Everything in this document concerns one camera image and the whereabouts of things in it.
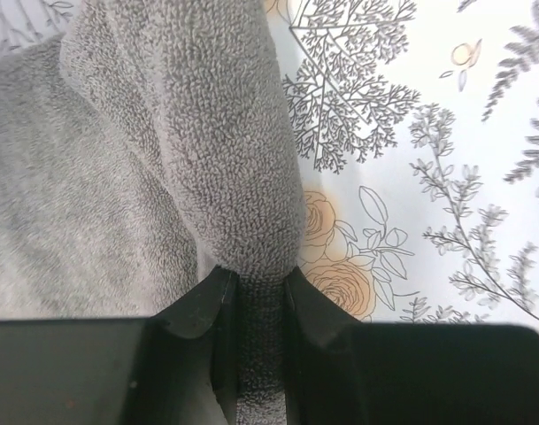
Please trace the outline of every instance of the gray fabric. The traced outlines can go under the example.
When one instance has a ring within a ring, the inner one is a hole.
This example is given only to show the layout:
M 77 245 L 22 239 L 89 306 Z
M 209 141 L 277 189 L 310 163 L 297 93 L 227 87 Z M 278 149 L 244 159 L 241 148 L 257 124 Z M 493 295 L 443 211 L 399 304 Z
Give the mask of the gray fabric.
M 303 226 L 259 0 L 89 0 L 0 64 L 0 318 L 153 314 L 210 258 L 245 278 L 239 421 L 284 423 Z

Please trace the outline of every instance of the orange flower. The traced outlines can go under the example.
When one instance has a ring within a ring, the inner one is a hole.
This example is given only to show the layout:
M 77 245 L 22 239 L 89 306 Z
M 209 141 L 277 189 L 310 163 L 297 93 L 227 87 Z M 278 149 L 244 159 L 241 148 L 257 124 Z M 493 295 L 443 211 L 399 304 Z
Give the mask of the orange flower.
M 363 320 L 375 309 L 375 291 L 369 272 L 348 259 L 333 262 L 322 259 L 303 267 L 306 279 L 343 310 Z

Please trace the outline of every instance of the towel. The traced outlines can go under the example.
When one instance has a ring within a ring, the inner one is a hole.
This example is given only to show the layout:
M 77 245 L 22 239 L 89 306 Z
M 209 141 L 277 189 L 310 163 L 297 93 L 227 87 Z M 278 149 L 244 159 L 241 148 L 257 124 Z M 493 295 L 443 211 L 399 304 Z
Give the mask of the towel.
M 86 0 L 0 63 L 0 318 L 151 315 L 221 265 L 243 282 L 238 421 L 285 423 L 303 228 L 259 0 Z

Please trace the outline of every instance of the folded towel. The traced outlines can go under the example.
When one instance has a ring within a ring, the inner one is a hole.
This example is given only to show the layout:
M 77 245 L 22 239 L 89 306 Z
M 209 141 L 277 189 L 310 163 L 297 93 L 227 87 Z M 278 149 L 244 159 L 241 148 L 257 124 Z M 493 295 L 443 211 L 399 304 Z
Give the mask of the folded towel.
M 147 315 L 243 277 L 239 423 L 284 423 L 304 201 L 259 0 L 88 0 L 0 63 L 0 318 Z

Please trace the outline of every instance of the botanical print fabric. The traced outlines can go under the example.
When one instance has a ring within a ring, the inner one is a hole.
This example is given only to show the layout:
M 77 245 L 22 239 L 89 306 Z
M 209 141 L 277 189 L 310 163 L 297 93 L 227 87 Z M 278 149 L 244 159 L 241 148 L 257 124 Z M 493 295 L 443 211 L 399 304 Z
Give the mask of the botanical print fabric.
M 65 30 L 79 3 L 0 0 L 0 57 Z M 308 279 L 362 321 L 539 330 L 539 0 L 264 6 Z

